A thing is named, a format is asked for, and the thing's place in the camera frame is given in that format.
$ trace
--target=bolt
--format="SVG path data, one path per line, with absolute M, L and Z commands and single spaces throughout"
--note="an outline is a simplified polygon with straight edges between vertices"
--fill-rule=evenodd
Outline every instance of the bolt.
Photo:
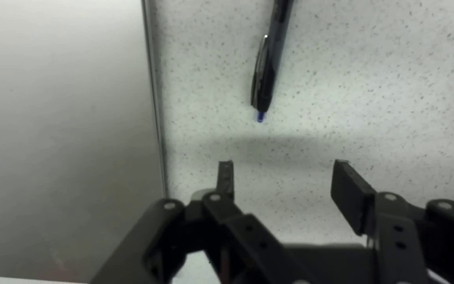
M 176 202 L 166 202 L 166 203 L 165 203 L 165 208 L 166 208 L 166 209 L 174 209 L 174 208 L 177 208 L 177 203 L 176 203 Z
M 437 206 L 442 209 L 453 209 L 453 205 L 450 202 L 439 202 Z
M 385 194 L 384 195 L 387 200 L 398 200 L 398 195 L 396 194 Z
M 221 197 L 221 194 L 212 194 L 210 198 L 212 200 L 221 200 L 223 197 Z

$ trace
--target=black pen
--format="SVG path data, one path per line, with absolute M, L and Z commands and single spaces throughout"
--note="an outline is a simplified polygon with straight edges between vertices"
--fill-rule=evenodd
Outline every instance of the black pen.
M 285 49 L 292 4 L 294 0 L 275 0 L 270 31 L 264 34 L 261 42 L 251 99 L 251 104 L 259 110 L 259 121 L 264 121 L 272 105 L 273 86 Z

